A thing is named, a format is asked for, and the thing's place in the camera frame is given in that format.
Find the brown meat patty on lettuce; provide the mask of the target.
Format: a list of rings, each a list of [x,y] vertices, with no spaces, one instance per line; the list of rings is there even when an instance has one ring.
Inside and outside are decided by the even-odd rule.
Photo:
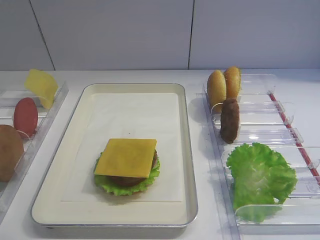
[[[158,153],[155,150],[153,160],[152,160],[151,171],[156,169],[157,163],[158,163]],[[133,187],[147,179],[146,177],[124,177],[124,176],[108,176],[108,175],[106,176],[106,178],[110,180],[112,183],[120,187]]]

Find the brown meat patty upright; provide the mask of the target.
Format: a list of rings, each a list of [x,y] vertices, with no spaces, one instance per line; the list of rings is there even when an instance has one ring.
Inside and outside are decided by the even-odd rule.
[[[227,144],[232,144],[238,136],[240,109],[236,98],[226,99],[221,108],[220,136]]]

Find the green lettuce under patty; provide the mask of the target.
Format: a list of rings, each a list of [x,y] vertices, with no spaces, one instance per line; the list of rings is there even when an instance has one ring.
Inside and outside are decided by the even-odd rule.
[[[96,186],[102,188],[107,193],[112,193],[115,196],[130,196],[132,194],[143,192],[148,189],[150,185],[153,184],[155,179],[160,174],[160,162],[158,157],[158,163],[154,170],[149,173],[149,177],[146,180],[142,181],[138,185],[132,187],[121,187],[116,185],[115,183],[111,182],[106,178],[107,175],[94,175],[94,183]]]

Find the green lettuce leaf in rack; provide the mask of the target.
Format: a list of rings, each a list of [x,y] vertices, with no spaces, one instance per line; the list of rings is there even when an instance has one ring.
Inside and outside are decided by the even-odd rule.
[[[233,209],[241,219],[261,223],[281,209],[297,184],[296,171],[269,146],[237,146],[226,166],[233,177]]]

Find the pale yellow cheese slice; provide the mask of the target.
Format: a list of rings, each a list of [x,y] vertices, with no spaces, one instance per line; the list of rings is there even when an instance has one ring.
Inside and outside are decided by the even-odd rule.
[[[45,109],[52,107],[58,84],[49,73],[38,69],[30,69],[24,87],[39,98]]]

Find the red tomato slice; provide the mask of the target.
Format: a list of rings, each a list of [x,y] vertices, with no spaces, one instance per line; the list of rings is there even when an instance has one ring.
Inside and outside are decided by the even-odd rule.
[[[21,99],[15,106],[13,125],[22,139],[31,138],[36,132],[38,124],[38,110],[34,100],[30,97]]]

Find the white parchment paper sheet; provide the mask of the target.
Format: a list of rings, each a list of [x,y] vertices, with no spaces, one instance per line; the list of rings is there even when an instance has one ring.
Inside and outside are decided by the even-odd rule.
[[[79,105],[68,130],[72,165],[63,194],[77,202],[181,202],[183,154],[178,96],[175,93],[96,93]],[[159,176],[147,190],[115,196],[95,185],[97,158],[109,139],[155,139]]]

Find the tan bun half front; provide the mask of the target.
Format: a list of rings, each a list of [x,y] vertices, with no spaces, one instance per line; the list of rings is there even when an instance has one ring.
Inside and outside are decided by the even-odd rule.
[[[226,80],[221,70],[212,72],[207,80],[207,95],[210,107],[216,113],[221,113],[222,103],[227,98]]]

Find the tan bun half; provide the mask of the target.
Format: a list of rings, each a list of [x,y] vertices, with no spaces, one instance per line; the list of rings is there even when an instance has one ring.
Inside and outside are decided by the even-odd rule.
[[[224,73],[226,98],[237,98],[241,89],[241,71],[236,66],[228,67]]]
[[[210,107],[216,113],[221,113],[222,103],[227,98],[226,80],[221,70],[212,72],[207,80],[207,95]]]

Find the tan bun half rear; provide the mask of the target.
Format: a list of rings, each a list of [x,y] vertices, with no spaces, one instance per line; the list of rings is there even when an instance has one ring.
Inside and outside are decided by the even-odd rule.
[[[237,98],[241,89],[241,71],[236,66],[228,67],[224,73],[226,98]]]

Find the clear acrylic rack left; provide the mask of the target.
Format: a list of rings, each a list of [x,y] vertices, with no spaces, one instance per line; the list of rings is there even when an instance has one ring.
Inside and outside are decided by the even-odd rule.
[[[62,83],[55,93],[52,107],[50,109],[45,109],[41,105],[40,98],[26,89],[11,87],[2,88],[0,90],[1,124],[13,125],[15,107],[23,98],[31,98],[35,102],[38,111],[38,121],[35,134],[31,138],[23,140],[24,153],[14,169],[13,176],[9,182],[0,183],[1,220],[4,219],[68,92],[69,88],[67,83]]]

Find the clear acrylic rack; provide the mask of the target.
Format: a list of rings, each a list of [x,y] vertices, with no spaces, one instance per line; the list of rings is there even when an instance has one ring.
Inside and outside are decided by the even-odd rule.
[[[11,87],[2,88],[0,90],[1,124],[13,125],[15,107],[23,98],[31,98],[35,102],[38,111],[38,121],[35,134],[31,138],[23,140],[24,153],[14,169],[13,176],[9,182],[0,183],[1,220],[4,219],[68,92],[69,88],[67,83],[62,83],[55,93],[52,107],[50,109],[45,109],[41,105],[40,98],[26,89]]]
[[[209,161],[220,232],[225,240],[279,239],[320,235],[320,148],[304,142],[293,126],[296,105],[280,101],[275,94],[273,74],[243,74],[237,97],[239,130],[232,143],[220,135],[221,116],[210,105],[207,85],[200,99],[205,110],[205,129],[212,144]],[[296,185],[286,200],[273,205],[245,203],[234,206],[235,180],[227,161],[243,145],[260,143],[280,153],[295,170]]]

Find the clear acrylic rack right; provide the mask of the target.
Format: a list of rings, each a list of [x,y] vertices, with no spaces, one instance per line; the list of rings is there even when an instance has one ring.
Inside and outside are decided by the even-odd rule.
[[[209,161],[220,232],[225,240],[279,239],[320,235],[320,148],[304,142],[293,126],[296,105],[280,101],[275,94],[273,74],[243,74],[237,97],[239,130],[232,143],[220,135],[221,116],[210,105],[207,85],[200,99],[205,110],[205,129],[212,144]],[[296,185],[286,200],[273,205],[245,203],[234,206],[235,180],[227,161],[243,145],[260,143],[280,153],[295,170]]]

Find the cream metal baking tray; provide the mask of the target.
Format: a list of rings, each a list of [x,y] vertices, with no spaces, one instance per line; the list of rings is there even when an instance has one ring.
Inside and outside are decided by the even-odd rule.
[[[160,174],[115,196],[96,186],[96,160],[113,138],[155,139]],[[96,83],[77,102],[34,200],[48,227],[184,228],[198,199],[185,89],[177,83]]]

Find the brown bun half left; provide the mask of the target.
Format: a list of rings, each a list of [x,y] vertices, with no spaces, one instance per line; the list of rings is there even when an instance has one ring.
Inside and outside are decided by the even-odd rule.
[[[14,127],[0,125],[0,181],[8,182],[24,153],[23,141]]]

